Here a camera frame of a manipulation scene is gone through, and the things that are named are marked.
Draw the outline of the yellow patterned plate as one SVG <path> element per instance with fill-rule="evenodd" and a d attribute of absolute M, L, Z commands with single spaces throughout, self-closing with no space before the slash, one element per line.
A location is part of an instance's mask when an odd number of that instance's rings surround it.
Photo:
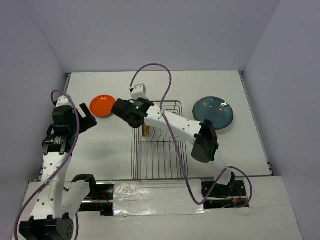
<path fill-rule="evenodd" d="M 143 136 L 144 138 L 146 138 L 146 137 L 149 135 L 149 133 L 150 133 L 150 126 L 148 126 L 148 125 L 143 125 L 143 126 L 142 126 L 142 136 Z"/>

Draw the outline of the orange plate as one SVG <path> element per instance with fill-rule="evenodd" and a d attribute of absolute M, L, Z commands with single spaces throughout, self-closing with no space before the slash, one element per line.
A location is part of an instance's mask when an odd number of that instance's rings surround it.
<path fill-rule="evenodd" d="M 111 95 L 99 95 L 91 101 L 89 109 L 96 117 L 108 117 L 112 114 L 112 108 L 115 102 L 115 98 Z"/>

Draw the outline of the grey plate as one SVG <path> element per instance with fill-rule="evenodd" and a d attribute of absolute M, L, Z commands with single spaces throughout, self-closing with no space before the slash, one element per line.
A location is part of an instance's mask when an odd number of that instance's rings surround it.
<path fill-rule="evenodd" d="M 198 100 L 192 108 L 192 114 L 196 121 L 211 121 L 215 130 L 227 128 L 234 120 L 231 105 L 215 96 L 206 96 Z"/>

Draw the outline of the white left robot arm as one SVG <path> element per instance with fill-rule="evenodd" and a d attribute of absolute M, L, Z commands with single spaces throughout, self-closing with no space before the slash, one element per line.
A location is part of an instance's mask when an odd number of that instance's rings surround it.
<path fill-rule="evenodd" d="M 78 211 L 84 199 L 93 199 L 98 186 L 92 174 L 78 174 L 65 188 L 68 166 L 79 135 L 97 125 L 85 103 L 85 116 L 70 103 L 55 104 L 53 123 L 42 141 L 41 186 L 28 198 L 22 210 L 36 200 L 28 220 L 16 219 L 14 238 L 26 240 L 76 240 L 79 236 Z"/>

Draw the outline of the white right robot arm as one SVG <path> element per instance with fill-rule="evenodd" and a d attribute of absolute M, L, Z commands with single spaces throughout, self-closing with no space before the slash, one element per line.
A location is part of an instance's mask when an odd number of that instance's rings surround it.
<path fill-rule="evenodd" d="M 184 118 L 141 97 L 134 103 L 119 98 L 111 112 L 132 128 L 145 125 L 166 131 L 173 139 L 182 138 L 192 145 L 192 158 L 206 164 L 213 172 L 218 192 L 228 196 L 234 191 L 235 174 L 227 168 L 227 163 L 222 157 L 218 136 L 211 121 L 206 119 L 200 122 Z"/>

